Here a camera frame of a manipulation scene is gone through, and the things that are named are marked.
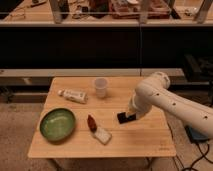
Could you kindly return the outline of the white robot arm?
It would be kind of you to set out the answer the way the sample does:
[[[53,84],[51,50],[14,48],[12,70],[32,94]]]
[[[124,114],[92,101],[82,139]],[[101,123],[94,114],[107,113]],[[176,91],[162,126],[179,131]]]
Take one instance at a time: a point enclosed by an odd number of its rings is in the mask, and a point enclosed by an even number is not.
[[[213,138],[213,108],[180,97],[168,91],[169,86],[170,78],[164,72],[144,78],[129,101],[127,116],[135,114],[140,119],[156,106]]]

